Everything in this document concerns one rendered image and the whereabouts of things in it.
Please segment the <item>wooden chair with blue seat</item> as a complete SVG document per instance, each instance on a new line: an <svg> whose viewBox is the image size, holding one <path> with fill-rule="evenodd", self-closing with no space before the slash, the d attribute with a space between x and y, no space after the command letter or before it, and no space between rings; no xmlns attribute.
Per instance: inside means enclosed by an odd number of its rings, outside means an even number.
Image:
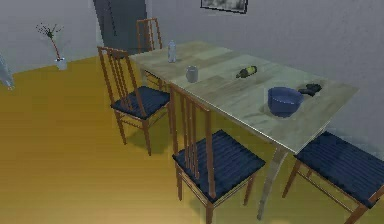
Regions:
<svg viewBox="0 0 384 224"><path fill-rule="evenodd" d="M174 84L169 112L178 197L188 186L205 207L206 224L212 224L214 209L241 188L247 204L265 161L224 130L214 132L210 109Z"/></svg>
<svg viewBox="0 0 384 224"><path fill-rule="evenodd" d="M137 50L139 53L149 52L163 48L159 22L157 18L137 20L136 37L138 44ZM149 83L151 83L156 86L159 90L166 89L164 82L149 71L142 70L141 74L144 85L148 85Z"/></svg>
<svg viewBox="0 0 384 224"><path fill-rule="evenodd" d="M311 178L316 174L357 207L350 209ZM384 195L384 161L326 131L295 155L295 164L284 188L285 198L296 177L301 176L312 186L350 213L344 224L355 224Z"/></svg>
<svg viewBox="0 0 384 224"><path fill-rule="evenodd" d="M127 51L97 47L101 69L124 144L127 136L123 125L143 131L148 155L152 154L149 128L168 113L170 94L148 86L139 86Z"/></svg>

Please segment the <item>blue bowl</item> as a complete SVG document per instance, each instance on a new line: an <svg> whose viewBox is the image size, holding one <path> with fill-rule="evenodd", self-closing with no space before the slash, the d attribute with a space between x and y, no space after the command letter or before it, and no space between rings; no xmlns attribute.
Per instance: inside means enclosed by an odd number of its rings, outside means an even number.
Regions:
<svg viewBox="0 0 384 224"><path fill-rule="evenodd" d="M268 90L268 108L278 117L293 115L304 101L304 96L295 89L273 87Z"/></svg>

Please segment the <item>dark grey room door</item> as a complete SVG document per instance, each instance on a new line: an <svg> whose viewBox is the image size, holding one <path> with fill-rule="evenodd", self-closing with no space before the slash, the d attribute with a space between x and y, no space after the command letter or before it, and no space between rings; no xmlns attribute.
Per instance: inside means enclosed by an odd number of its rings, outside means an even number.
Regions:
<svg viewBox="0 0 384 224"><path fill-rule="evenodd" d="M147 18L145 0L93 0L106 47L138 52L136 21Z"/></svg>

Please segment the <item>dark green bottle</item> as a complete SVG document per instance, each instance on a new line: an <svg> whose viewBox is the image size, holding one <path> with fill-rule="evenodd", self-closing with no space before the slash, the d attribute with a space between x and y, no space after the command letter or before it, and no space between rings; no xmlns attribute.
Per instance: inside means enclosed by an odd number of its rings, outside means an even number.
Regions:
<svg viewBox="0 0 384 224"><path fill-rule="evenodd" d="M249 66L244 69L241 69L240 72L236 75L237 78L246 78L257 72L256 66Z"/></svg>

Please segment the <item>framed wall picture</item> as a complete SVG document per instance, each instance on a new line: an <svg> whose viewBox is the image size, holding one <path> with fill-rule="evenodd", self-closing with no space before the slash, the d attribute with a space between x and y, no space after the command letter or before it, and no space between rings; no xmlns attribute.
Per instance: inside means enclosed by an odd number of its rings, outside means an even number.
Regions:
<svg viewBox="0 0 384 224"><path fill-rule="evenodd" d="M201 8L245 14L248 0L201 0Z"/></svg>

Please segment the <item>grey mug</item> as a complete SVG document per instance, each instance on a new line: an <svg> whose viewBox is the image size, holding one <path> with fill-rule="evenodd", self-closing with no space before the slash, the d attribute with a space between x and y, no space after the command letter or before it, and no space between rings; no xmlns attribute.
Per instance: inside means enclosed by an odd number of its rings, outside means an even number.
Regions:
<svg viewBox="0 0 384 224"><path fill-rule="evenodd" d="M190 83L198 81L198 68L196 66L188 66L186 68L186 78Z"/></svg>

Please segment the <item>pale wooden dining table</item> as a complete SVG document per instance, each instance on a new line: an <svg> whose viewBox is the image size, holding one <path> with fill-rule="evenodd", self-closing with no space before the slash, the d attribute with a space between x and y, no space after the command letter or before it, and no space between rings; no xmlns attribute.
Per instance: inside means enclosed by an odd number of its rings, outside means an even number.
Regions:
<svg viewBox="0 0 384 224"><path fill-rule="evenodd" d="M177 85L276 147L259 202L258 218L263 217L272 185L287 154L299 153L358 91L348 84L201 41L179 45L175 63L168 62L166 49L136 54L131 59L141 71ZM198 68L195 83L187 81L188 66ZM256 66L257 72L246 78L236 77L249 66ZM267 104L270 88L299 89L309 83L320 84L322 90L306 98L291 117L271 114Z"/></svg>

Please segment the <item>house plant in white vase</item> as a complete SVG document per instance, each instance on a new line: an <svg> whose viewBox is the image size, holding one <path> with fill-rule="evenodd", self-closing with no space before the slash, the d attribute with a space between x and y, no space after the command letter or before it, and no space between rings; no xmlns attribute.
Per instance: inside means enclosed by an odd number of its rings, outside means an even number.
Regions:
<svg viewBox="0 0 384 224"><path fill-rule="evenodd" d="M66 70L67 63L65 58L60 55L60 51L56 43L57 35L62 31L62 27L59 27L57 24L51 26L49 24L40 23L36 25L36 29L39 34L46 37L52 44L56 56L55 63L57 68L59 70Z"/></svg>

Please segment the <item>clear plastic bottle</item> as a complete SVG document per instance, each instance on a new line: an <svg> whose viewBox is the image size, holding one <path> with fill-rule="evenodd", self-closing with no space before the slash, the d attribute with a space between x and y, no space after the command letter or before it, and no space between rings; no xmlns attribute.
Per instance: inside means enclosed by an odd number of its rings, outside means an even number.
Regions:
<svg viewBox="0 0 384 224"><path fill-rule="evenodd" d="M176 62L176 43L173 40L168 43L168 62Z"/></svg>

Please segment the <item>black pan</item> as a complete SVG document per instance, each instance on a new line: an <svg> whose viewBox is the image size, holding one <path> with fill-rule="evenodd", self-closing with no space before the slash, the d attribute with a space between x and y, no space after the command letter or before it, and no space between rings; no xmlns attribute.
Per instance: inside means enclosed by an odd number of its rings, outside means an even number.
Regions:
<svg viewBox="0 0 384 224"><path fill-rule="evenodd" d="M298 92L313 97L322 89L320 84L307 84L305 89L299 89Z"/></svg>

